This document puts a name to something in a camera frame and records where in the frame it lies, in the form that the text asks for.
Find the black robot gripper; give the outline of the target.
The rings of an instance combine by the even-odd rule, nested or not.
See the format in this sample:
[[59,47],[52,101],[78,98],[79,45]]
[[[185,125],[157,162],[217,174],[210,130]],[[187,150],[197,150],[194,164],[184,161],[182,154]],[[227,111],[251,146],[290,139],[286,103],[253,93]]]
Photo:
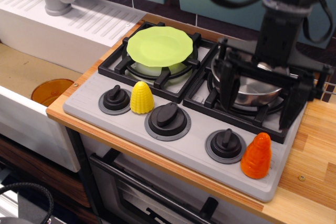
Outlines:
[[[240,77],[246,76],[288,91],[279,119],[279,129],[292,126],[308,101],[323,96],[332,69],[303,55],[296,49],[301,27],[308,28],[307,10],[266,9],[257,41],[219,40],[220,103],[225,111],[234,104]],[[262,70],[261,62],[271,68],[298,70],[298,77]]]

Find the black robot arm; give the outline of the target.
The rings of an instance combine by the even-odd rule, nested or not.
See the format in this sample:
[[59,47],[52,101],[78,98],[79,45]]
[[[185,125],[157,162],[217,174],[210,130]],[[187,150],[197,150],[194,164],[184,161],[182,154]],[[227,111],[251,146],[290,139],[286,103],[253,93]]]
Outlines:
[[224,110],[233,106],[242,77],[287,92],[279,119],[280,129],[291,127],[305,104],[322,96],[332,68],[296,48],[300,33],[309,36],[308,16],[317,2],[331,18],[326,0],[262,0],[266,11],[257,41],[235,46],[225,38],[220,40],[221,49],[212,72],[219,80]]

